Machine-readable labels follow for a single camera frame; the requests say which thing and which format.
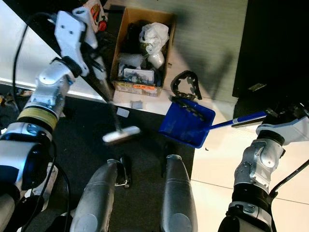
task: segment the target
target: black floor mat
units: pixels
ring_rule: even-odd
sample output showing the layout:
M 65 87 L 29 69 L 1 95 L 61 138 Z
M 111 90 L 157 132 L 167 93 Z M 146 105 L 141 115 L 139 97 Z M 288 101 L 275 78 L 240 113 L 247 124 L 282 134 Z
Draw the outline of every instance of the black floor mat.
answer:
M 7 90 L 8 87 L 0 85 L 0 93 L 6 93 Z M 3 126 L 13 122 L 17 116 L 11 108 L 0 110 Z M 164 118 L 162 115 L 130 109 L 128 118 L 121 117 L 122 125 L 138 126 L 143 133 L 133 140 L 106 146 L 102 136 L 115 130 L 107 104 L 66 98 L 64 112 L 66 118 L 60 119 L 54 140 L 58 148 L 57 161 L 70 179 L 73 207 L 76 207 L 85 185 L 96 169 L 107 159 L 117 159 L 126 154 L 132 159 L 133 185 L 130 189 L 116 188 L 110 231 L 140 228 L 146 232 L 159 232 L 165 181 L 161 177 L 164 144 L 171 141 L 176 145 L 189 176 L 194 149 L 157 133 Z M 33 220 L 28 231 L 43 232 L 65 209 L 65 182 L 58 175 L 48 208 Z

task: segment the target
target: black cable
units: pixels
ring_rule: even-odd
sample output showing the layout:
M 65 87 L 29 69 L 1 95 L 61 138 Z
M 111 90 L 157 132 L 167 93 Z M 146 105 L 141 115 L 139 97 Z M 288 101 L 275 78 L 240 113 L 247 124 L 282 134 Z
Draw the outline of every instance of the black cable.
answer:
M 304 170 L 307 166 L 309 165 L 309 160 L 307 160 L 306 162 L 304 162 L 299 168 L 297 168 L 294 172 L 292 172 L 291 174 L 289 174 L 286 178 L 284 178 L 282 181 L 280 181 L 269 193 L 269 196 L 271 197 L 271 201 L 270 201 L 270 205 L 269 205 L 269 214 L 271 215 L 271 227 L 272 227 L 272 231 L 273 232 L 277 232 L 276 229 L 276 225 L 275 225 L 275 221 L 274 221 L 274 217 L 272 215 L 272 201 L 276 198 L 276 196 L 278 195 L 277 190 L 284 185 L 286 182 L 288 182 L 289 180 L 291 180 L 294 176 L 296 176 L 298 173 L 300 173 L 302 170 Z
M 52 144 L 53 144 L 53 146 L 54 146 L 54 157 L 53 157 L 53 160 L 52 160 L 52 165 L 51 165 L 50 170 L 49 170 L 49 172 L 48 172 L 48 175 L 47 175 L 46 181 L 45 181 L 45 183 L 44 183 L 42 192 L 40 193 L 40 196 L 39 196 L 39 198 L 38 198 L 38 200 L 37 200 L 37 204 L 35 205 L 34 211 L 33 211 L 32 215 L 31 215 L 30 219 L 28 220 L 28 222 L 23 226 L 22 232 L 25 232 L 25 231 L 26 231 L 26 229 L 28 228 L 28 226 L 30 225 L 30 223 L 32 222 L 32 220 L 34 219 L 34 217 L 35 217 L 35 212 L 37 211 L 37 208 L 38 208 L 38 206 L 39 206 L 39 202 L 40 202 L 40 200 L 43 198 L 43 194 L 44 194 L 44 192 L 45 192 L 45 190 L 46 190 L 48 181 L 49 181 L 49 179 L 50 179 L 50 176 L 52 175 L 52 172 L 53 172 L 53 169 L 54 169 L 54 165 L 55 165 L 55 161 L 56 161 L 56 157 L 57 157 L 56 144 L 55 144 L 54 141 L 52 141 Z
M 277 190 L 284 185 L 286 182 L 291 180 L 294 176 L 296 176 L 298 173 L 300 173 L 302 170 L 304 170 L 309 165 L 309 160 L 307 160 L 305 163 L 303 163 L 299 168 L 297 168 L 294 172 L 292 172 L 290 175 L 288 175 L 286 178 L 284 178 L 282 181 L 280 181 L 269 193 L 271 198 L 275 198 L 278 195 Z
M 17 102 L 17 97 L 16 97 L 16 67 L 17 67 L 17 60 L 18 60 L 18 56 L 19 56 L 19 53 L 20 53 L 20 49 L 21 49 L 21 46 L 23 45 L 23 41 L 24 41 L 24 38 L 25 38 L 25 35 L 26 35 L 26 32 L 27 32 L 27 29 L 28 29 L 28 26 L 29 24 L 32 22 L 33 19 L 35 19 L 36 17 L 38 16 L 46 16 L 48 18 L 51 18 L 52 17 L 52 14 L 48 14 L 48 13 L 44 13 L 44 12 L 37 12 L 33 15 L 31 15 L 27 20 L 26 20 L 26 26 L 25 26 L 25 29 L 23 31 L 23 34 L 22 34 L 22 37 L 21 37 L 21 40 L 19 42 L 19 45 L 17 47 L 17 51 L 16 51 L 16 54 L 15 54 L 15 57 L 14 57 L 14 63 L 13 63 L 13 83 L 12 83 L 12 97 L 13 97 L 13 100 L 16 104 L 16 107 L 17 107 L 17 110 L 18 112 L 20 113 L 21 112 L 21 108 L 20 108 L 20 105 L 18 104 Z
M 66 185 L 67 185 L 67 216 L 66 216 L 66 224 L 65 224 L 65 227 L 64 227 L 64 232 L 67 232 L 67 228 L 69 228 L 70 201 L 71 201 L 70 181 L 69 181 L 68 176 L 66 175 L 66 173 L 60 167 L 60 165 L 58 163 L 56 163 L 55 166 L 58 168 L 58 170 L 63 175 L 63 178 L 64 178 L 64 180 L 66 182 Z

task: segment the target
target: dustpan handle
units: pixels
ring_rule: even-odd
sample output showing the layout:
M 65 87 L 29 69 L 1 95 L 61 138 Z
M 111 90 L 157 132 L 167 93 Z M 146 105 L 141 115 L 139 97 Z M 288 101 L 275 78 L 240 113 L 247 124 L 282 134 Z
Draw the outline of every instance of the dustpan handle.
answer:
M 247 116 L 243 116 L 243 117 L 238 117 L 238 118 L 234 118 L 232 120 L 226 121 L 226 122 L 222 122 L 216 125 L 212 125 L 210 127 L 207 127 L 204 129 L 204 131 L 210 131 L 212 129 L 215 128 L 219 128 L 219 127 L 225 127 L 225 126 L 229 126 L 229 125 L 233 125 L 233 124 L 238 124 L 241 122 L 246 122 L 246 121 L 251 121 L 254 119 L 258 119 L 261 117 L 265 117 L 267 114 L 264 111 L 260 111 L 251 115 L 247 115 Z

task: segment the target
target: yellow band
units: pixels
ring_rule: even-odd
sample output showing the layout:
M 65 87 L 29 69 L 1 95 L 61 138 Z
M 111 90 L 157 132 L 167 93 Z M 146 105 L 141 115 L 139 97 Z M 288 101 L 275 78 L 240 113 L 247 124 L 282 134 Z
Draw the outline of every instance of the yellow band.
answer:
M 42 122 L 45 122 L 47 125 L 49 125 L 52 129 L 55 129 L 57 124 L 57 118 L 52 113 L 39 109 L 39 108 L 27 108 L 24 109 L 18 116 L 17 119 L 20 119 L 22 117 L 33 117 L 38 120 L 41 120 Z

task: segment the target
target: plastic bag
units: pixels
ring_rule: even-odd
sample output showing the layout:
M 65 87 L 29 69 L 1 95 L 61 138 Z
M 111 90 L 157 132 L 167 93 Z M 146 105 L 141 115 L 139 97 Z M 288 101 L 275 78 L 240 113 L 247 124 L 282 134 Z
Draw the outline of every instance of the plastic bag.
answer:
M 169 28 L 162 23 L 147 24 L 140 32 L 140 42 L 147 43 L 146 51 L 149 55 L 158 54 L 169 40 Z
M 141 54 L 120 53 L 118 60 L 120 63 L 140 69 L 144 57 Z

